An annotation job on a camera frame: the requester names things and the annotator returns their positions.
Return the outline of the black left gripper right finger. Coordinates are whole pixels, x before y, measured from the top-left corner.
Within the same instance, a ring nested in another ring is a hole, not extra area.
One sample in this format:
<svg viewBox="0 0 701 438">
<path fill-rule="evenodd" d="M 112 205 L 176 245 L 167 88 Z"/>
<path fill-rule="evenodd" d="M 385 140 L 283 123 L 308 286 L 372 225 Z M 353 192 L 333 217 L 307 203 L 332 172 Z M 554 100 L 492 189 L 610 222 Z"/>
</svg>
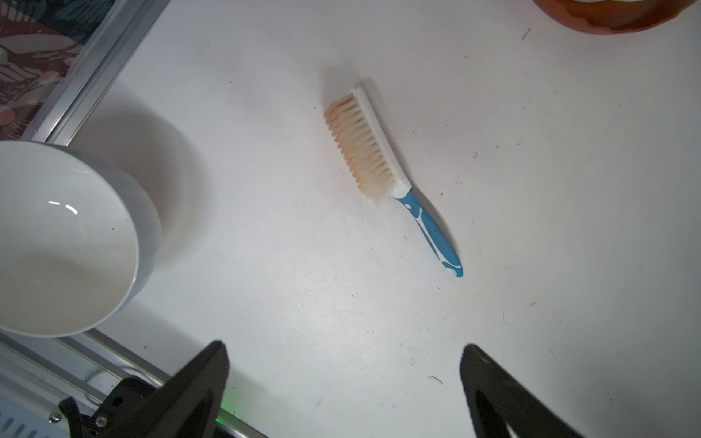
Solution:
<svg viewBox="0 0 701 438">
<path fill-rule="evenodd" d="M 477 437 L 578 437 L 476 344 L 465 346 L 459 367 Z"/>
</svg>

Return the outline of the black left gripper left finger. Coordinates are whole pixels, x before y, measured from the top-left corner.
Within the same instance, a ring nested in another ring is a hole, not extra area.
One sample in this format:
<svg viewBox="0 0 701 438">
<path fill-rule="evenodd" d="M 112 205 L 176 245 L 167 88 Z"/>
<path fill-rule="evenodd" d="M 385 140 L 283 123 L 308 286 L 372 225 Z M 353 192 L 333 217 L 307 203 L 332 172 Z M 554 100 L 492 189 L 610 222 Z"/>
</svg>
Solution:
<svg viewBox="0 0 701 438">
<path fill-rule="evenodd" d="M 91 417 L 72 397 L 58 408 L 71 437 L 228 437 L 217 423 L 228 374 L 226 346 L 213 341 L 159 389 L 129 377 Z"/>
</svg>

